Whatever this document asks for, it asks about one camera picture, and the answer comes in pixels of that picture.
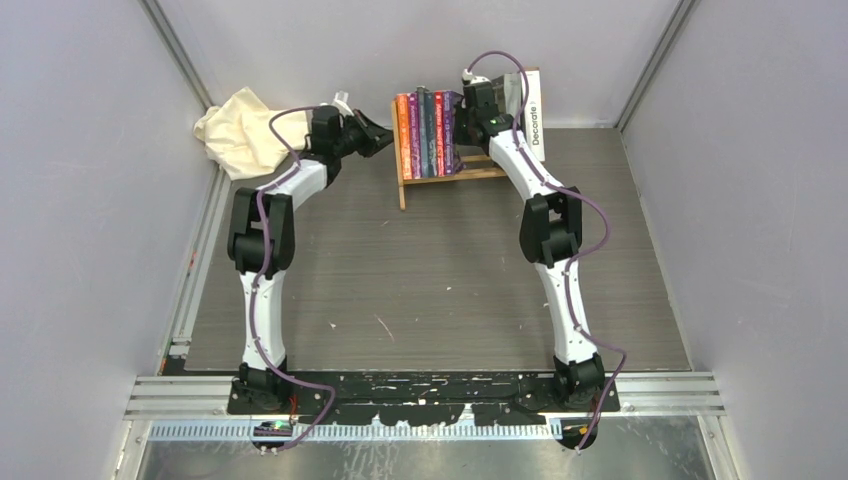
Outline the purple yellow treehouse book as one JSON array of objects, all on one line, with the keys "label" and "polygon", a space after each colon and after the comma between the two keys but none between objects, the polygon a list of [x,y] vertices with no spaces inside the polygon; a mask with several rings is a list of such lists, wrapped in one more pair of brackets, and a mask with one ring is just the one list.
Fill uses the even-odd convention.
[{"label": "purple yellow treehouse book", "polygon": [[457,173],[458,152],[454,144],[454,92],[442,91],[442,123],[443,123],[443,176],[453,176]]}]

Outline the red treehouse book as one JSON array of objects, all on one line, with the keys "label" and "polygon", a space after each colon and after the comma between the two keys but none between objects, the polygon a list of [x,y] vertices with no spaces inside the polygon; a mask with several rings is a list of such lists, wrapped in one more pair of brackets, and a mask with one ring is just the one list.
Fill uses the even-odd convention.
[{"label": "red treehouse book", "polygon": [[434,138],[435,138],[435,154],[436,154],[436,173],[437,177],[446,176],[445,167],[445,138],[444,138],[444,120],[443,120],[443,92],[435,91],[433,93],[434,106]]}]

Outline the wooden book rack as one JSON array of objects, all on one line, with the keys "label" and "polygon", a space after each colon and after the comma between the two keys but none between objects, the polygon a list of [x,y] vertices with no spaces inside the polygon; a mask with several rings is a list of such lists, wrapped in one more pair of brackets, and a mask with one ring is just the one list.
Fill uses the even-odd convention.
[{"label": "wooden book rack", "polygon": [[[524,96],[528,104],[519,117],[520,131],[528,149],[540,161],[546,160],[543,129],[541,73],[537,67],[526,69],[529,84],[521,74],[507,73],[493,80],[499,108],[516,114]],[[406,209],[405,188],[410,185],[503,177],[502,169],[481,151],[448,143],[447,103],[459,102],[459,94],[449,90],[430,90],[423,85],[399,93],[391,104],[392,129],[399,205]]]}]

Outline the orange treehouse book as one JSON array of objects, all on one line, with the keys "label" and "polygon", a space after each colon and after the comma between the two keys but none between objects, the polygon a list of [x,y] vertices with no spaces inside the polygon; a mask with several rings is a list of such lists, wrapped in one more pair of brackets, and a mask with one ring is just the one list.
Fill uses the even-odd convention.
[{"label": "orange treehouse book", "polygon": [[396,96],[397,133],[400,158],[400,171],[403,180],[413,178],[410,146],[409,95]]}]

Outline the white Decorate book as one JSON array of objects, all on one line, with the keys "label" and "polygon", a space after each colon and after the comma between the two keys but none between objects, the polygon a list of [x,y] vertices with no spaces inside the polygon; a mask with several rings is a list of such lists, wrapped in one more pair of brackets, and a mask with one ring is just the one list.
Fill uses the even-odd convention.
[{"label": "white Decorate book", "polygon": [[525,84],[522,88],[522,94],[527,97],[527,103],[523,111],[523,131],[530,150],[540,162],[544,163],[546,154],[541,72],[538,67],[527,67],[525,73],[528,84]]}]

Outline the purple cartoon book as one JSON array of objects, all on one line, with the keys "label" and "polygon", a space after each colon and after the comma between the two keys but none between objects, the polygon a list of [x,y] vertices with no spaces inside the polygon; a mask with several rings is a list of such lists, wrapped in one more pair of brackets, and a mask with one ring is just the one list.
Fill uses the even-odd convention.
[{"label": "purple cartoon book", "polygon": [[416,92],[407,94],[412,178],[422,178],[419,102]]}]

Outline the floral white book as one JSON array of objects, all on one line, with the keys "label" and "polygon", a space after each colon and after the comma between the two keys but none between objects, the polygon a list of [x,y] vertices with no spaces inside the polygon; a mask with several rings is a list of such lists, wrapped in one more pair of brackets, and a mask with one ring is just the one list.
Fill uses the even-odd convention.
[{"label": "floral white book", "polygon": [[433,106],[433,92],[426,89],[426,100],[425,100],[425,111],[426,111],[426,133],[427,133],[427,144],[428,144],[428,152],[429,152],[429,176],[428,178],[436,177],[436,154],[435,154],[435,138],[434,138],[434,106]]}]

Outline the grey ianra book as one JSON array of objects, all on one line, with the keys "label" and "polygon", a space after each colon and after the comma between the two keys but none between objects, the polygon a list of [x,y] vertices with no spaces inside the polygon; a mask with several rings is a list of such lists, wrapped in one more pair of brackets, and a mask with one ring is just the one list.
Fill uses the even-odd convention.
[{"label": "grey ianra book", "polygon": [[501,111],[518,122],[524,132],[524,114],[520,113],[523,99],[523,78],[519,72],[506,73],[491,80],[496,102]]}]

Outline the dark blue book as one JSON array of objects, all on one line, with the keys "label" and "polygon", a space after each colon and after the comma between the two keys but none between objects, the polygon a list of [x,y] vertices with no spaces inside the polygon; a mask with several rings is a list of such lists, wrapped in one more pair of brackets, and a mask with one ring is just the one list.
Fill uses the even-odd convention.
[{"label": "dark blue book", "polygon": [[425,100],[426,100],[426,88],[424,86],[418,86],[416,88],[416,99],[418,105],[418,137],[419,137],[419,177],[427,178],[429,176],[429,152],[428,152],[428,144],[427,144],[427,133],[426,133],[426,111],[425,111]]}]

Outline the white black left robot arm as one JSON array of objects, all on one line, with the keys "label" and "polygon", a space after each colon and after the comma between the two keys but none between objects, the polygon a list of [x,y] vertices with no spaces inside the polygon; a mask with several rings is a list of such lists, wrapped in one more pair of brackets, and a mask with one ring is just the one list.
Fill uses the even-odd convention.
[{"label": "white black left robot arm", "polygon": [[269,413],[290,403],[298,385],[286,371],[282,293],[296,249],[296,210],[327,189],[351,154],[369,158],[393,141],[390,130],[360,110],[313,108],[306,146],[293,164],[270,182],[242,187],[233,197],[227,254],[244,294],[246,342],[233,393]]}]

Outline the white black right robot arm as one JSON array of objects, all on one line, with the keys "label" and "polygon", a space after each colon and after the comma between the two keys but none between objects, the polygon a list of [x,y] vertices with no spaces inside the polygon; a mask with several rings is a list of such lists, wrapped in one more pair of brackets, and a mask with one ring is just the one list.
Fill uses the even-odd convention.
[{"label": "white black right robot arm", "polygon": [[499,108],[491,81],[463,82],[453,108],[452,140],[483,149],[524,201],[519,244],[542,282],[553,325],[553,395],[565,409],[582,409],[606,383],[589,333],[576,257],[582,245],[580,192],[556,180],[529,149],[514,118]]}]

